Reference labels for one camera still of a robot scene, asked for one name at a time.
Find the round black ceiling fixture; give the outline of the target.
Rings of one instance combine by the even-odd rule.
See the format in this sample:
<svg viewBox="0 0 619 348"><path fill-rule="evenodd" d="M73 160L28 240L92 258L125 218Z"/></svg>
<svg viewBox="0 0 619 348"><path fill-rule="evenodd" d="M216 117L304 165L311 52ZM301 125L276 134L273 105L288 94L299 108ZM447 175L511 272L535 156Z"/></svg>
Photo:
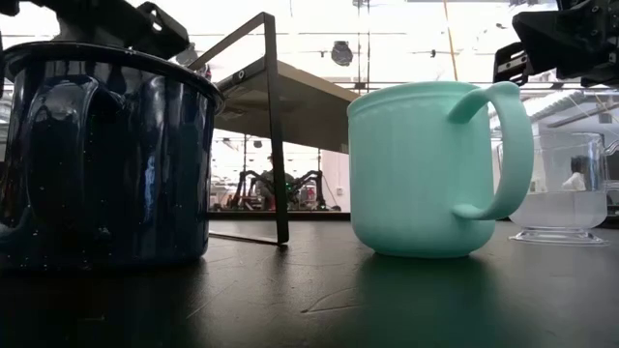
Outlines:
<svg viewBox="0 0 619 348"><path fill-rule="evenodd" d="M353 61L353 52L347 41L334 41L331 50L332 60L339 66L348 67Z"/></svg>

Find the teal plastic mug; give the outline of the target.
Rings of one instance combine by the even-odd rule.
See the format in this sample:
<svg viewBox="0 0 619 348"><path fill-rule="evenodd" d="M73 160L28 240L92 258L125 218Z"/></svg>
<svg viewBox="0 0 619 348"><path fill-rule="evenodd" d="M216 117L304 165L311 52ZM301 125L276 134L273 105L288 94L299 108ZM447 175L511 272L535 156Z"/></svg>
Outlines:
<svg viewBox="0 0 619 348"><path fill-rule="evenodd" d="M400 84L347 116L352 228L377 253L466 256L527 194L534 142L513 82Z"/></svg>

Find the clear glass mug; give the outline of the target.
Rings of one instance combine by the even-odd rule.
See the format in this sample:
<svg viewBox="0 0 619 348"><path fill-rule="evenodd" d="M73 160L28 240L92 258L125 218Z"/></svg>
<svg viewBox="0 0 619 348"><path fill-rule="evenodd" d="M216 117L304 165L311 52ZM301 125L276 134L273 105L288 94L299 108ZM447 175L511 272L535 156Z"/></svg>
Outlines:
<svg viewBox="0 0 619 348"><path fill-rule="evenodd" d="M528 191L509 219L521 227L513 241L560 246L604 246L591 230L607 217L607 194L619 189L609 178L606 158L619 152L619 140L604 143L596 132L550 132L534 137L533 172ZM571 158L585 157L587 190L564 190Z"/></svg>

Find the dark blue enamel mug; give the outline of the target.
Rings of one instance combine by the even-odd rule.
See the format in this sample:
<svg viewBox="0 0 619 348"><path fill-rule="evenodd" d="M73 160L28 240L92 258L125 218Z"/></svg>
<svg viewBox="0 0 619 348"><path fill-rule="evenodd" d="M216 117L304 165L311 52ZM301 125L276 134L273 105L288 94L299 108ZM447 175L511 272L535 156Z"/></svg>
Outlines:
<svg viewBox="0 0 619 348"><path fill-rule="evenodd" d="M5 51L14 85L0 171L0 270L129 268L200 258L214 121L207 78L125 48Z"/></svg>

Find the person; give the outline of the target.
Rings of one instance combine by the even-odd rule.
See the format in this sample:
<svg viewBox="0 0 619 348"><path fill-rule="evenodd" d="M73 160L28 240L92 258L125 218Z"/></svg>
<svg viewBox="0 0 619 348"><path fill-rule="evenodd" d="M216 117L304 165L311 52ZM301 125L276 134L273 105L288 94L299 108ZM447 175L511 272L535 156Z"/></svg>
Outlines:
<svg viewBox="0 0 619 348"><path fill-rule="evenodd" d="M585 157L576 156L571 158L572 175L562 184L564 190L584 191L587 190L584 178Z"/></svg>

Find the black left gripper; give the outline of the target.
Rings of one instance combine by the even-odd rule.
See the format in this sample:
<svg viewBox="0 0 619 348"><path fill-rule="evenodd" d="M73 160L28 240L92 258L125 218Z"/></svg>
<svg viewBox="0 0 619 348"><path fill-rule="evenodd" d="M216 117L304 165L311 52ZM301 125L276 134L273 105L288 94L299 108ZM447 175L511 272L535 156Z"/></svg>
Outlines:
<svg viewBox="0 0 619 348"><path fill-rule="evenodd" d="M189 45L187 29L170 14L152 2L137 8L126 0L28 0L46 7L58 16L58 41L88 44L129 44L165 60L184 51ZM109 15L141 15L137 27L123 19L104 22L74 22L64 18L104 17Z"/></svg>

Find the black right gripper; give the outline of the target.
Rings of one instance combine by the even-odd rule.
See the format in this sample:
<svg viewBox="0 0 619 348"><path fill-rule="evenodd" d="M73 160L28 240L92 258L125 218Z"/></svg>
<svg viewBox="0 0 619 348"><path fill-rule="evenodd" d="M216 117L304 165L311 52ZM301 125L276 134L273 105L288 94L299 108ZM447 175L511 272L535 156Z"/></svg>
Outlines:
<svg viewBox="0 0 619 348"><path fill-rule="evenodd" d="M562 64L559 15L573 45ZM619 87L619 0L558 0L557 10L516 14L512 26L519 41L495 52L493 82L524 85L532 75L555 71L559 80L579 77L583 87Z"/></svg>

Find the wooden shelf with black legs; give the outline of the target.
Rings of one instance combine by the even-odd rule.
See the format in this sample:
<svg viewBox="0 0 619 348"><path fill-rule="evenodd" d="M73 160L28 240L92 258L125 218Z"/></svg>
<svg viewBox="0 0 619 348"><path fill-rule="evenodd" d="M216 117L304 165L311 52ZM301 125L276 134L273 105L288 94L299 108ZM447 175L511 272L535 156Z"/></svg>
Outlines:
<svg viewBox="0 0 619 348"><path fill-rule="evenodd" d="M216 127L270 138L276 208L269 217L276 222L276 235L249 237L212 230L210 236L256 244L284 245L289 241L289 226L283 144L288 142L346 154L346 108L358 95L282 62L278 58L276 19L265 12L255 15L193 59L188 68L198 71L207 66L216 56L258 27L263 28L264 54L217 83L224 92L226 108L216 122Z"/></svg>

